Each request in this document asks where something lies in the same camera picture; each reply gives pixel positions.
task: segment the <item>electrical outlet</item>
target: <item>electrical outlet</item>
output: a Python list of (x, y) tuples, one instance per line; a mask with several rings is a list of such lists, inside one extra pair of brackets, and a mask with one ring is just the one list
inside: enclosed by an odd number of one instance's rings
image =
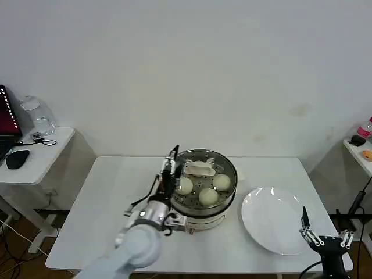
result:
[(58, 196), (58, 193), (55, 189), (42, 189), (44, 193), (47, 195), (52, 195), (52, 196)]

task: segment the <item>black mouse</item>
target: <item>black mouse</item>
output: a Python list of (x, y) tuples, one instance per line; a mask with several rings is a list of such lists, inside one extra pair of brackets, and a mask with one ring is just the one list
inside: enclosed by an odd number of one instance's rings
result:
[(11, 153), (6, 158), (6, 166), (9, 170), (16, 170), (23, 166), (27, 157), (29, 156), (29, 150), (19, 150)]

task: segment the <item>laptop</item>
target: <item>laptop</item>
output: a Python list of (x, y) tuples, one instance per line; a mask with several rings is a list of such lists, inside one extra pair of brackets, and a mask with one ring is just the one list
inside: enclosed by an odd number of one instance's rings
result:
[(6, 88), (0, 85), (0, 161), (22, 138)]

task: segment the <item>white table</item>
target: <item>white table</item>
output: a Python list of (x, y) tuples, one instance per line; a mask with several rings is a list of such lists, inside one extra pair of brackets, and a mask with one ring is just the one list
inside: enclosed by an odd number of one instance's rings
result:
[[(337, 235), (319, 196), (297, 158), (230, 158), (245, 177), (226, 219), (217, 227), (174, 232), (164, 237), (163, 251), (149, 273), (300, 273), (320, 260), (310, 248), (298, 256), (280, 256), (259, 246), (245, 231), (240, 204), (257, 187), (285, 188), (300, 197), (317, 216), (319, 234)], [(51, 269), (81, 270), (113, 249), (117, 232), (126, 223), (123, 212), (143, 197), (160, 170), (162, 158), (99, 157), (95, 161), (46, 261)], [(352, 270), (349, 255), (345, 268)], [(321, 271), (321, 266), (312, 271)]]
[[(30, 156), (25, 164), (17, 170), (9, 170), (5, 162), (0, 165), (1, 197), (41, 230), (30, 246), (30, 253), (38, 252), (38, 247), (42, 244), (45, 237), (55, 237), (57, 229), (51, 226), (55, 215), (50, 215), (47, 219), (43, 219), (30, 207), (29, 201), (24, 196), (23, 187), (36, 185), (41, 182), (74, 133), (73, 128), (57, 127), (56, 133), (47, 138), (47, 140), (56, 140), (56, 145), (35, 144), (18, 146), (14, 148), (14, 151), (24, 149), (30, 151)], [(30, 142), (29, 134), (24, 137), (24, 143), (28, 142)]]
[[(345, 147), (350, 151), (350, 153), (353, 155), (355, 160), (361, 165), (361, 167), (365, 170), (365, 172), (368, 174), (369, 177), (372, 176), (372, 162), (369, 162), (366, 160), (362, 152), (365, 150), (371, 150), (372, 151), (372, 144), (368, 141), (366, 141), (365, 144), (362, 146), (356, 147), (348, 142), (347, 139), (344, 140)], [(355, 197), (358, 194), (357, 192), (361, 191), (362, 188), (355, 191)], [(359, 220), (354, 219), (353, 220), (354, 225), (356, 226), (358, 231), (362, 230), (362, 223)], [(363, 233), (363, 243), (366, 246), (370, 256), (372, 257), (372, 221), (369, 221), (367, 224), (364, 225), (364, 233)]]

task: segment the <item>pink bottle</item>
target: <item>pink bottle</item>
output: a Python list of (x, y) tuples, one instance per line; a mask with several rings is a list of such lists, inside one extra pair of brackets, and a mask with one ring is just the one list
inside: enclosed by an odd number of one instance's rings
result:
[(370, 121), (363, 122), (358, 128), (358, 134), (361, 135), (363, 138), (369, 138), (372, 136), (372, 117)]

